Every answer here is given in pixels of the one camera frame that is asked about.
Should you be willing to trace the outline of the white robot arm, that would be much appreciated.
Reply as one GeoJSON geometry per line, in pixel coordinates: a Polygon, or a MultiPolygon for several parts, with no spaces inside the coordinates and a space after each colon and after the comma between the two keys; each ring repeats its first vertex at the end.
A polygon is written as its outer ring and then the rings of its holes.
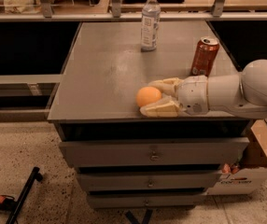
{"type": "Polygon", "coordinates": [[[227,76],[191,76],[155,80],[149,86],[160,91],[158,101],[140,107],[150,118],[201,116],[224,112],[246,119],[267,119],[267,60],[249,63],[227,76]]]}

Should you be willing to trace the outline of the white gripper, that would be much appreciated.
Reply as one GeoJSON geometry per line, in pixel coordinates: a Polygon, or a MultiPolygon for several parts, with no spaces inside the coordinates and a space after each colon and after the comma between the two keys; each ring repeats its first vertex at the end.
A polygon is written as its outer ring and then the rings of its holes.
{"type": "Polygon", "coordinates": [[[151,81],[148,83],[150,87],[170,96],[142,106],[140,112],[149,118],[175,118],[182,105],[189,115],[206,114],[208,112],[207,81],[206,76],[187,77],[184,80],[171,77],[151,81]]]}

